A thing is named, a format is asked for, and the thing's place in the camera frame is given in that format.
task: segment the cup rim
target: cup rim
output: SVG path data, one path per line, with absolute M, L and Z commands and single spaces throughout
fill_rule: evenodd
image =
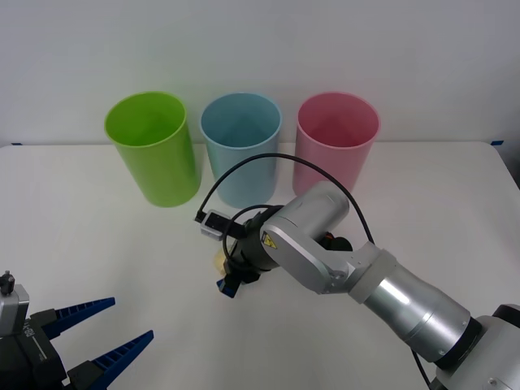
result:
M 359 100 L 359 101 L 365 103 L 367 106 L 369 106 L 370 109 L 372 111 L 374 111 L 375 116 L 377 118 L 377 129 L 375 130 L 374 136 L 372 136 L 369 140 L 367 140 L 367 141 L 365 141 L 365 142 L 363 142 L 362 144 L 359 144 L 359 145 L 355 145 L 355 146 L 334 146 L 334 145 L 323 144 L 320 141 L 316 141 L 312 136 L 307 134 L 307 132 L 303 129 L 303 127 L 300 124 L 300 111 L 301 111 L 301 108 L 310 99 L 314 99 L 314 98 L 317 98 L 318 96 L 322 96 L 322 95 L 345 95 L 345 96 L 350 96 L 352 98 L 356 98 L 357 100 Z M 377 135 L 379 134 L 379 130 L 381 129 L 381 118 L 380 118 L 379 113 L 377 112 L 377 110 L 374 108 L 374 106 L 372 106 L 369 102 L 367 102 L 362 97 L 359 97 L 358 95 L 354 95 L 353 93 L 347 93 L 347 92 L 341 92 L 341 91 L 327 91 L 327 92 L 316 93 L 315 95 L 312 95 L 312 96 L 308 97 L 300 105 L 300 108 L 298 109 L 298 112 L 297 112 L 297 125 L 298 125 L 298 130 L 300 130 L 299 133 L 303 134 L 307 139 L 309 139 L 310 141 L 314 142 L 317 145 L 323 146 L 323 147 L 328 148 L 328 149 L 334 149 L 334 150 L 354 150 L 354 149 L 362 148 L 366 144 L 370 144 L 377 137 Z
M 168 96 L 169 98 L 174 98 L 176 101 L 178 101 L 180 103 L 180 105 L 182 106 L 182 109 L 184 111 L 184 118 L 182 119 L 182 122 L 181 124 L 179 125 L 179 127 L 172 133 L 170 134 L 169 136 L 167 136 L 166 138 L 164 138 L 163 140 L 160 140 L 160 141 L 157 141 L 157 142 L 154 142 L 153 144 L 148 144 L 148 145 L 127 145 L 127 144 L 124 144 L 122 142 L 119 142 L 119 141 L 116 141 L 114 138 L 111 137 L 111 135 L 109 134 L 109 132 L 106 130 L 106 121 L 108 120 L 108 117 L 111 115 L 112 111 L 121 103 L 123 102 L 126 102 L 127 100 L 130 100 L 132 98 L 135 98 L 137 96 L 141 96 L 141 95 L 150 95 L 150 94 L 153 94 L 153 95 L 164 95 L 164 96 Z M 168 140 L 170 140 L 171 138 L 173 138 L 174 136 L 176 136 L 179 132 L 180 132 L 180 129 L 186 124 L 186 120 L 188 118 L 188 111 L 186 110 L 186 106 L 184 105 L 183 101 L 176 95 L 174 95 L 173 93 L 168 93 L 168 92 L 163 92 L 163 91 L 145 91 L 145 92 L 139 92 L 139 93 L 134 93 L 130 96 L 127 96 L 125 97 L 124 99 L 120 100 L 119 102 L 115 103 L 112 108 L 108 111 L 108 113 L 106 114 L 105 116 L 105 134 L 106 136 L 108 137 L 109 140 L 111 140 L 114 144 L 116 145 L 119 145 L 119 146 L 123 146 L 124 148 L 130 148 L 130 149 L 143 149 L 143 148 L 149 148 L 150 146 L 156 146 L 156 145 L 160 145 L 162 144 L 163 142 L 166 142 Z
M 221 144 L 221 143 L 219 143 L 217 141 L 212 140 L 206 134 L 206 132 L 204 131 L 204 128 L 202 127 L 202 116 L 204 115 L 204 112 L 206 111 L 206 109 L 211 104 L 213 104 L 214 102 L 216 102 L 219 99 L 225 98 L 227 96 L 232 96 L 232 95 L 253 95 L 253 96 L 259 96 L 260 98 L 263 98 L 263 99 L 267 100 L 270 104 L 272 104 L 276 108 L 276 110 L 278 111 L 278 115 L 279 115 L 278 127 L 276 128 L 275 132 L 273 132 L 272 135 L 269 136 L 266 140 L 264 140 L 262 142 L 259 142 L 257 144 L 254 144 L 254 145 L 250 145 L 250 146 L 239 146 L 239 147 L 227 146 L 227 145 L 224 145 L 224 144 Z M 280 132 L 280 129 L 282 127 L 283 121 L 284 121 L 284 116 L 282 115 L 282 111 L 280 110 L 280 108 L 278 107 L 278 104 L 276 104 L 276 102 L 274 100 L 272 100 L 271 98 L 269 98 L 266 95 L 263 95 L 261 93 L 241 92 L 241 91 L 239 91 L 239 92 L 225 93 L 224 95 L 220 95 L 219 97 L 217 97 L 217 98 L 213 99 L 211 102 L 209 102 L 207 104 L 207 106 L 204 107 L 204 110 L 202 110 L 202 114 L 201 114 L 200 118 L 198 119 L 198 127 L 201 130 L 201 133 L 204 136 L 204 138 L 207 141 L 209 141 L 212 144 L 214 144 L 214 145 L 220 146 L 221 148 L 228 149 L 228 150 L 249 150 L 249 149 L 252 149 L 252 148 L 258 148 L 259 146 L 265 145 L 267 142 L 269 142 L 270 140 L 275 138 L 278 135 L 278 133 Z

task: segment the yellow warning sticker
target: yellow warning sticker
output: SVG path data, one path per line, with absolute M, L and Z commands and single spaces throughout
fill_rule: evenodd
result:
M 270 246 L 272 249 L 278 249 L 276 248 L 276 245 L 273 242 L 273 240 L 269 237 L 269 235 L 266 232 L 264 232 L 262 235 L 262 242 L 264 243 L 264 245 Z

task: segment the white table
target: white table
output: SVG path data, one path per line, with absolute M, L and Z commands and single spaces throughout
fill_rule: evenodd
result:
M 315 295 L 282 270 L 234 300 L 218 293 L 219 243 L 193 222 L 213 183 L 197 154 L 197 196 L 160 209 L 112 146 L 0 149 L 1 267 L 30 312 L 116 298 L 54 342 L 66 368 L 154 329 L 111 389 L 425 389 L 410 350 L 346 295 Z M 292 164 L 279 167 L 271 204 L 293 197 Z M 376 244 L 475 317 L 520 302 L 520 192 L 490 145 L 376 144 L 353 195 Z M 209 207 L 233 212 L 218 197 Z M 353 211 L 335 233 L 366 242 Z

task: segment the green cup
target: green cup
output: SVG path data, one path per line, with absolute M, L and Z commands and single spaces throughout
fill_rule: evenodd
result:
M 178 206 L 195 195 L 201 177 L 186 108 L 177 97 L 164 92 L 127 97 L 106 116 L 105 132 L 150 203 Z

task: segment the plastic cup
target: plastic cup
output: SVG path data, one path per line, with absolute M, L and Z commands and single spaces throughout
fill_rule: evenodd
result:
M 368 102 L 349 93 L 321 93 L 298 111 L 296 156 L 321 167 L 352 191 L 378 132 L 379 116 Z M 296 195 L 322 180 L 327 179 L 294 163 Z
M 150 203 L 187 202 L 201 183 L 181 100 L 146 92 L 122 100 L 105 119 L 105 132 Z
M 255 93 L 231 93 L 210 103 L 200 126 L 215 179 L 248 157 L 278 151 L 281 124 L 279 107 Z M 218 187 L 219 196 L 236 208 L 265 203 L 275 191 L 275 171 L 275 158 L 249 162 Z

